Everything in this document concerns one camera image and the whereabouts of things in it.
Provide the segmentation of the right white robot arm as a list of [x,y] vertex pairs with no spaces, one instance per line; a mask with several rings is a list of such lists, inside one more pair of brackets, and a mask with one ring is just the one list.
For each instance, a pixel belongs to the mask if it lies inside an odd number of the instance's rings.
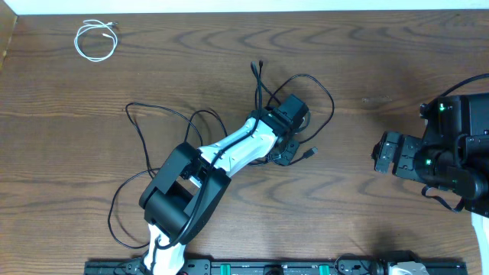
[[375,171],[422,183],[424,196],[430,189],[459,196],[451,210],[471,213],[483,273],[488,272],[488,95],[453,92],[487,77],[465,79],[422,104],[422,137],[386,131],[371,154]]

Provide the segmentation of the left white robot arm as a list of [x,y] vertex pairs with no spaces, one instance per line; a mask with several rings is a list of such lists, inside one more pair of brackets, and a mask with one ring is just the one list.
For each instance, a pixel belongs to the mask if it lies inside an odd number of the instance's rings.
[[203,229],[232,176],[259,158],[288,166],[300,146],[295,139],[309,109],[294,95],[277,107],[264,107],[262,63],[251,63],[257,105],[236,132],[195,148],[184,141],[158,170],[139,205],[151,241],[143,265],[147,274],[176,274],[186,245]]

